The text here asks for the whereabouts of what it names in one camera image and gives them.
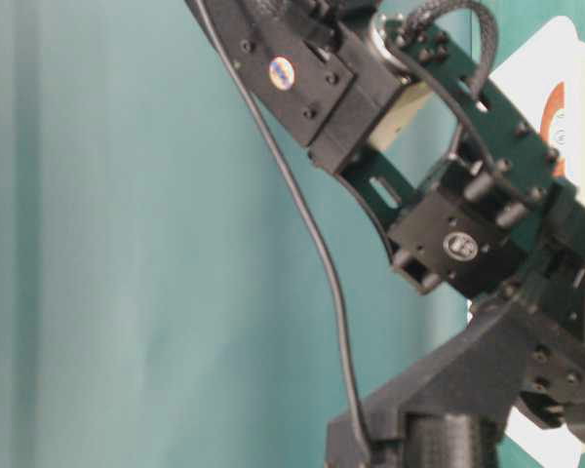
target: robotic arm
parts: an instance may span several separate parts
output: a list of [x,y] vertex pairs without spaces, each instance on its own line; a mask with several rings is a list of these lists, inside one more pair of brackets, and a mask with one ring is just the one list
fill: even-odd
[[[329,425],[326,467],[494,467],[513,405],[585,442],[585,208],[552,176],[559,153],[487,79],[491,60],[478,67],[433,24],[487,9],[435,0],[405,19],[375,0],[204,3],[245,86],[358,200],[393,269],[422,294],[447,282],[473,300],[462,334],[363,402],[372,457],[346,413]],[[414,188],[381,152],[431,93],[459,129]]]

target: mesh tube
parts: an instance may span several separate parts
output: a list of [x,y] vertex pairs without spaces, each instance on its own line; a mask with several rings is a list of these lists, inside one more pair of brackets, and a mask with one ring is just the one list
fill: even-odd
[[430,0],[411,12],[406,20],[406,31],[416,33],[455,10],[472,10],[481,26],[481,59],[479,68],[470,83],[475,97],[479,96],[491,73],[498,48],[498,24],[492,12],[485,5],[475,0]]
[[494,424],[471,415],[414,417],[407,468],[498,468]]

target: logo sticker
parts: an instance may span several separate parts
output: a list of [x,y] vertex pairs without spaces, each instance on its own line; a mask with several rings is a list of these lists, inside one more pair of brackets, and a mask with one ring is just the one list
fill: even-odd
[[448,256],[457,261],[472,261],[479,254],[479,244],[465,232],[451,232],[444,246]]
[[294,85],[294,68],[283,57],[274,58],[269,66],[271,82],[278,90],[288,91]]

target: black cable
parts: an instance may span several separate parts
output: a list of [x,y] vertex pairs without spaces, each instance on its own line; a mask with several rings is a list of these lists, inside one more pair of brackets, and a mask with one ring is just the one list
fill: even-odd
[[472,123],[468,114],[461,107],[461,104],[450,94],[450,92],[440,83],[427,69],[420,65],[416,60],[411,58],[408,54],[399,49],[396,45],[390,48],[390,53],[394,55],[408,70],[413,73],[414,76],[424,81],[429,85],[431,90],[436,93],[447,105],[448,109],[455,115],[457,122],[468,135],[474,140],[475,144],[479,148],[480,156],[484,161],[484,164],[491,165],[491,169],[488,169],[490,176],[500,186],[501,189],[505,190],[515,199],[519,200],[523,205],[529,209],[534,208],[534,202],[530,200],[524,193],[522,193],[517,187],[515,187],[507,178],[505,178],[502,172],[496,167],[494,158],[489,152],[486,142],[483,140],[479,131]]
[[[411,40],[418,32],[424,30],[435,22],[438,18],[453,12],[455,10],[468,9],[474,12],[479,19],[481,27],[481,43],[482,54],[481,60],[474,76],[470,80],[469,87],[472,98],[479,100],[481,91],[486,84],[491,73],[496,52],[498,50],[498,24],[492,12],[476,0],[430,0],[426,4],[416,8],[412,11],[407,19],[405,25],[406,40]],[[510,180],[508,180],[503,173],[496,167],[496,161],[489,153],[481,136],[468,119],[467,115],[462,111],[459,104],[450,96],[449,92],[438,82],[424,67],[420,66],[416,61],[409,60],[405,54],[400,54],[400,51],[391,51],[397,59],[400,59],[418,78],[427,82],[448,105],[450,110],[455,114],[458,120],[457,128],[453,134],[448,149],[448,154],[455,153],[457,146],[461,141],[464,130],[473,138],[481,151],[481,159],[486,170],[489,172],[494,181],[504,189],[513,198],[520,201],[528,209],[533,209],[535,204],[528,198],[520,189],[518,189]]]
[[494,66],[498,50],[498,24],[488,7],[475,0],[430,0],[408,15],[405,28],[406,33],[415,34],[440,17],[461,9],[477,15],[481,26],[481,59],[469,84],[473,98],[478,98]]
[[317,222],[312,215],[312,212],[301,192],[299,184],[297,183],[293,172],[291,171],[291,167],[289,166],[286,157],[282,153],[277,141],[273,137],[270,129],[268,128],[264,118],[260,110],[258,109],[254,98],[250,94],[249,90],[241,80],[238,72],[234,68],[229,56],[225,52],[225,49],[215,31],[215,26],[213,25],[213,21],[210,17],[208,9],[204,5],[204,0],[196,0],[197,7],[200,11],[200,14],[204,20],[204,25],[208,31],[208,34],[211,36],[211,40],[216,48],[216,51],[221,57],[225,68],[229,72],[230,76],[234,80],[234,83],[238,87],[241,96],[245,100],[250,112],[255,120],[255,123],[260,130],[260,133],[264,137],[264,140],[271,150],[273,157],[277,163],[277,166],[282,173],[282,177],[284,178],[288,189],[292,194],[292,198],[294,203],[299,210],[305,225],[310,232],[312,240],[316,246],[316,249],[319,253],[321,261],[323,262],[323,266],[327,273],[331,293],[333,295],[333,304],[336,312],[336,321],[338,327],[338,344],[340,347],[340,361],[342,364],[342,372],[344,376],[344,382],[346,387],[347,399],[349,402],[349,410],[351,412],[351,422],[353,425],[353,433],[355,435],[358,444],[360,445],[360,450],[362,451],[366,461],[372,460],[372,443],[371,438],[369,436],[369,430],[364,420],[364,415],[362,413],[362,404],[360,403],[360,396],[358,393],[358,385],[355,377],[355,371],[353,369],[353,359],[351,356],[351,341],[349,338],[349,325],[348,325],[348,318],[347,318],[347,311],[346,305],[344,302],[344,295],[342,293],[342,286],[340,285],[340,279],[338,277],[338,272],[335,268],[333,263],[332,255],[330,254],[330,250],[327,246],[325,238],[321,233]]

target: bolt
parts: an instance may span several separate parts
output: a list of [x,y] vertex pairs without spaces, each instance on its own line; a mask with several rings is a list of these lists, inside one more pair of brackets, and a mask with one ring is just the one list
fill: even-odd
[[514,295],[516,295],[517,289],[514,285],[506,285],[503,288],[503,294],[505,294],[505,297],[508,299],[511,299]]
[[418,54],[418,61],[422,64],[429,63],[433,57],[434,52],[431,49],[425,48]]
[[546,152],[546,159],[549,163],[556,163],[559,161],[560,156],[559,149],[553,148],[552,146]]
[[550,351],[546,346],[537,346],[531,357],[539,364],[546,364],[550,359]]
[[449,35],[445,31],[440,31],[434,38],[436,44],[446,44],[449,41]]
[[338,75],[330,71],[325,75],[325,81],[327,81],[330,85],[334,86],[338,84]]
[[502,173],[508,173],[509,171],[511,171],[511,161],[509,161],[508,159],[501,159],[496,163],[496,166],[498,167],[498,170],[501,171]]
[[314,119],[314,117],[316,117],[316,110],[310,107],[305,107],[303,109],[303,117],[305,117],[308,120]]
[[241,49],[245,54],[250,54],[254,51],[254,43],[252,41],[248,41],[247,39],[243,39],[241,41]]
[[525,121],[522,121],[520,124],[518,124],[518,127],[516,127],[516,137],[525,137],[529,132],[530,128]]
[[438,52],[436,53],[436,59],[439,62],[445,61],[449,58],[449,49],[447,46],[439,46]]
[[571,371],[567,373],[567,375],[565,376],[565,380],[570,385],[575,386],[581,383],[582,378],[580,374],[578,374],[577,372]]
[[403,49],[408,44],[408,40],[406,39],[406,36],[399,34],[395,39],[395,44],[399,49]]
[[550,388],[550,382],[545,378],[536,378],[531,383],[531,388],[539,393],[547,393]]
[[546,190],[542,187],[533,187],[530,191],[530,198],[533,202],[540,202],[544,198],[544,195],[546,195]]

